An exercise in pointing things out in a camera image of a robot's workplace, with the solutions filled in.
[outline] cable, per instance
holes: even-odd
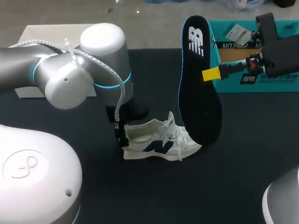
[[[35,43],[48,45],[48,46],[51,46],[51,47],[54,47],[54,48],[57,48],[57,49],[69,52],[69,48],[68,47],[63,47],[63,46],[51,43],[49,41],[43,41],[43,40],[25,41],[25,42],[21,42],[21,43],[12,45],[12,46],[10,46],[10,48],[18,48],[18,47],[23,47],[23,46],[30,45],[30,44],[35,44]],[[85,52],[83,52],[81,50],[78,50],[78,49],[72,49],[72,50],[74,51],[74,53],[76,55],[80,55],[80,56],[82,56],[82,57],[84,57],[84,58],[86,58],[88,60],[91,60],[91,61],[95,62],[96,64],[98,64],[100,67],[102,67],[103,69],[105,69],[106,71],[108,71],[117,80],[117,82],[119,83],[120,88],[121,88],[121,96],[120,96],[120,98],[119,98],[119,100],[117,102],[116,108],[115,108],[114,119],[116,121],[120,121],[119,110],[120,110],[120,107],[121,107],[122,102],[123,102],[123,100],[125,98],[125,95],[126,95],[126,87],[125,87],[125,84],[122,81],[121,77],[113,69],[111,69],[108,65],[106,65],[103,62],[101,62],[99,59],[91,56],[90,54],[85,53]]]

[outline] teal shoe box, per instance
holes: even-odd
[[[211,68],[217,67],[221,62],[230,63],[243,60],[245,57],[259,52],[260,42],[250,40],[241,46],[226,35],[238,24],[253,32],[257,31],[255,20],[210,20],[211,35]],[[298,20],[276,21],[278,35],[288,37],[299,34]],[[265,74],[257,76],[254,84],[241,84],[248,71],[235,73],[224,80],[213,80],[213,84],[219,93],[229,92],[291,92],[299,91],[299,73],[284,75],[278,78],[269,78]]]

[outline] sneaker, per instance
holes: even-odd
[[[129,146],[123,147],[125,160],[159,156],[169,161],[181,161],[201,148],[190,138],[185,127],[176,125],[172,112],[167,121],[153,119],[143,125],[125,125],[125,131],[129,140]]]

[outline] new balance logo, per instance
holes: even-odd
[[[204,55],[202,32],[200,29],[195,29],[194,27],[189,27],[189,49],[199,55]]]
[[[147,146],[143,151],[150,152],[154,150],[156,153],[166,154],[168,153],[169,149],[172,146],[173,146],[172,141],[166,142],[165,145],[163,146],[163,141],[157,140],[150,143],[149,146]]]

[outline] black tablecloth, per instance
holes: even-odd
[[[143,49],[129,55],[135,94],[150,108],[145,121],[166,120],[172,111],[181,125],[181,51]],[[54,134],[74,148],[83,168],[79,224],[263,224],[265,189],[299,165],[299,93],[220,98],[218,142],[182,162],[122,162],[97,98],[60,111],[45,99],[18,99],[9,91],[0,95],[0,123]]]

